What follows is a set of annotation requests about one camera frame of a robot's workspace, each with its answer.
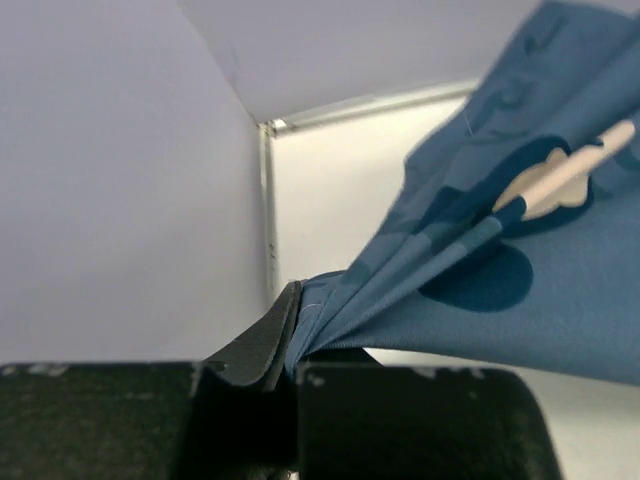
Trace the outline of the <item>blue lettered pillowcase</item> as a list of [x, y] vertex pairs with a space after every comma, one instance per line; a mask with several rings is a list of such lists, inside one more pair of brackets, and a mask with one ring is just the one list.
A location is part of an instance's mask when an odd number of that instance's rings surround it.
[[639, 144], [534, 219], [516, 179], [639, 118], [639, 18], [546, 1], [408, 156], [377, 233], [303, 285], [285, 368], [332, 349], [449, 355], [639, 381]]

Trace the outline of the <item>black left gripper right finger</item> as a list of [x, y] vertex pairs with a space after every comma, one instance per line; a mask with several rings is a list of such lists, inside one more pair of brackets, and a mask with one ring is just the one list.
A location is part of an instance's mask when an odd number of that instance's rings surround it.
[[559, 479], [541, 408], [515, 373], [315, 358], [296, 372], [303, 479]]

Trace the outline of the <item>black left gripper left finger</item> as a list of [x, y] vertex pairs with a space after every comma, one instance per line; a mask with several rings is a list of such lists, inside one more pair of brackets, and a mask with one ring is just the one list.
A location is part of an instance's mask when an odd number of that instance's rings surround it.
[[286, 479], [296, 403], [284, 356], [301, 284], [201, 361], [7, 363], [5, 479]]

